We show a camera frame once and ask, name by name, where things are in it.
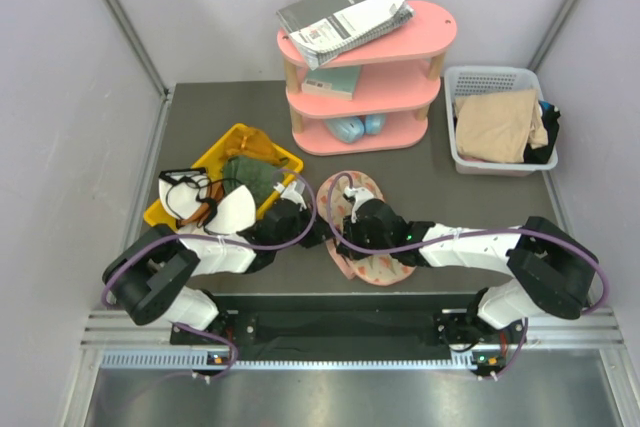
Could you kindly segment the floral mesh laundry bag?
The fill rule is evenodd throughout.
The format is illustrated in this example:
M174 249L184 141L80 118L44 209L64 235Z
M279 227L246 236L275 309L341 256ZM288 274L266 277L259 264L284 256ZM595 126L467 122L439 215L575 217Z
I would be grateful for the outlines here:
M332 193L330 186L336 174L325 180L318 188L316 203L318 214L326 221L332 220L335 228L342 232L343 218L351 217L352 204L343 197L344 190L349 186L349 179L341 177ZM415 271L414 267L401 264L390 255L369 256L361 260L351 260L337 252L338 242L335 238L326 242L326 247L332 260L344 276L351 280L359 278L362 281L381 287L391 286L409 278Z

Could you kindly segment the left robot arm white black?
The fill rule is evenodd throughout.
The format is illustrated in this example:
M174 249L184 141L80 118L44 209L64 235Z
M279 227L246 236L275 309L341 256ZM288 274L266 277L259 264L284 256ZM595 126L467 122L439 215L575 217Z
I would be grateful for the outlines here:
M187 286L191 278L256 273L282 249L311 248L332 236L329 224L303 202L279 199L263 218L239 232L174 232L158 224L105 269L103 282L134 324L160 319L184 324L212 344L226 334L227 321L211 295Z

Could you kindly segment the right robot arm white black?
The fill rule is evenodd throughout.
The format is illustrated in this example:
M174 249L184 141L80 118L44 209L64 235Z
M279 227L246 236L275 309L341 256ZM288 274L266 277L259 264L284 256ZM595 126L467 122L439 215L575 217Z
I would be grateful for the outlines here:
M410 268L465 267L508 276L480 290L468 308L467 331L481 343L520 319L580 318L598 267L592 252L539 216L506 229L455 228L406 221L373 199L345 216L334 233L338 252L351 259L388 255Z

